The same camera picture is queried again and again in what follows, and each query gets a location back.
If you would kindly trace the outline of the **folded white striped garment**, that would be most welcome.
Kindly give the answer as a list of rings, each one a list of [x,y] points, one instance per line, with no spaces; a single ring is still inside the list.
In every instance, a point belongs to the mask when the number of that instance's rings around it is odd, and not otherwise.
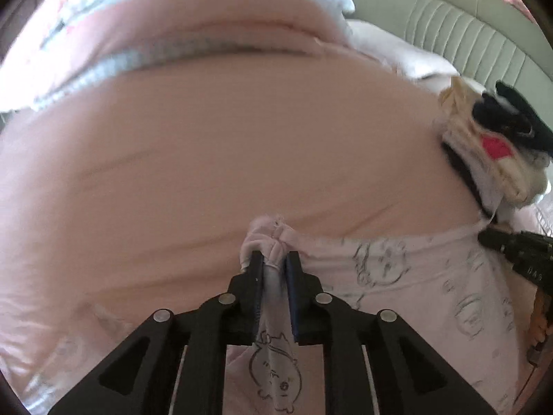
[[[482,214],[496,223],[503,194],[497,189],[493,177],[488,174],[481,161],[473,154],[454,148],[445,141],[441,143],[441,150],[446,154],[450,166],[470,190]]]

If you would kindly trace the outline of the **folded cream garment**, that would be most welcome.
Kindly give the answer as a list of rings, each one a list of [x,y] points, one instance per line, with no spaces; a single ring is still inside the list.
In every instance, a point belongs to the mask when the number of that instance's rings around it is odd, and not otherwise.
[[[439,94],[442,115],[435,120],[441,140],[469,171],[486,211],[505,203],[519,209],[540,201],[551,190],[542,156],[531,158],[502,134],[483,128],[472,116],[483,95],[454,76]]]

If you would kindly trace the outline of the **pink bed sheet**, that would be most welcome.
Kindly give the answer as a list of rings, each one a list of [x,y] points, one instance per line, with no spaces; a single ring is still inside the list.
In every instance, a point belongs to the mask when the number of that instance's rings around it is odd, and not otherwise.
[[[475,223],[439,113],[345,52],[180,60],[18,113],[1,136],[1,369],[15,394],[40,414],[152,312],[223,291],[259,216],[337,240]]]

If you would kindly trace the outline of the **light pink pillow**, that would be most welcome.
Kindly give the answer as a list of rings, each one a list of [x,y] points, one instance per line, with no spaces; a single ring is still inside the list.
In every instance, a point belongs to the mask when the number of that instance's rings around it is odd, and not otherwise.
[[[377,25],[361,20],[349,20],[348,25],[354,50],[409,80],[458,75],[457,69],[440,55],[415,47]]]

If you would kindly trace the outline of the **grey padded headboard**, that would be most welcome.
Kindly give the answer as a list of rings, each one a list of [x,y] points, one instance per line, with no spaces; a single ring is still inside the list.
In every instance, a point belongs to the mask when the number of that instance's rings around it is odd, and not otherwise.
[[[353,18],[438,54],[493,89],[503,81],[552,117],[552,48],[541,28],[503,0],[353,0]]]

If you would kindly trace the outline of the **folded pink checkered duvet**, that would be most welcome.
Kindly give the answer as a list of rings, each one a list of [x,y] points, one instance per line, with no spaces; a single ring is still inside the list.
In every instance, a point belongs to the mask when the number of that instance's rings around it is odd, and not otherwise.
[[[117,75],[240,50],[350,45],[353,0],[44,0],[1,65],[1,109],[38,111]]]

